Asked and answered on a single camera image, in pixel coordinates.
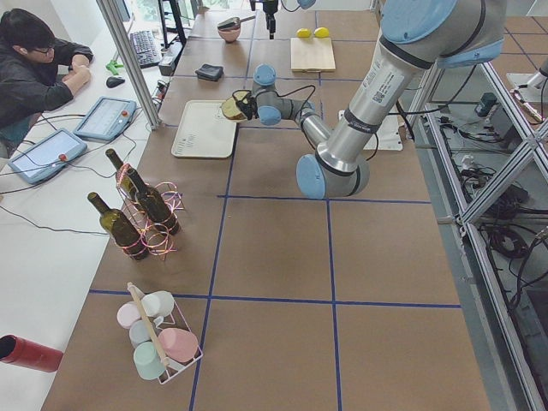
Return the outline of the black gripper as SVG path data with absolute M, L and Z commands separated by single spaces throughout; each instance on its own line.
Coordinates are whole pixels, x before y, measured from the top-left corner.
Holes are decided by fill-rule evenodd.
M 235 100 L 236 105 L 243 104 L 240 106 L 240 111 L 244 121 L 250 121 L 258 117 L 256 98 L 251 90 L 236 90 L 232 92 L 232 99 Z
M 262 0 L 262 9 L 265 13 L 266 28 L 269 39 L 274 39 L 276 32 L 275 13 L 278 11 L 278 0 Z

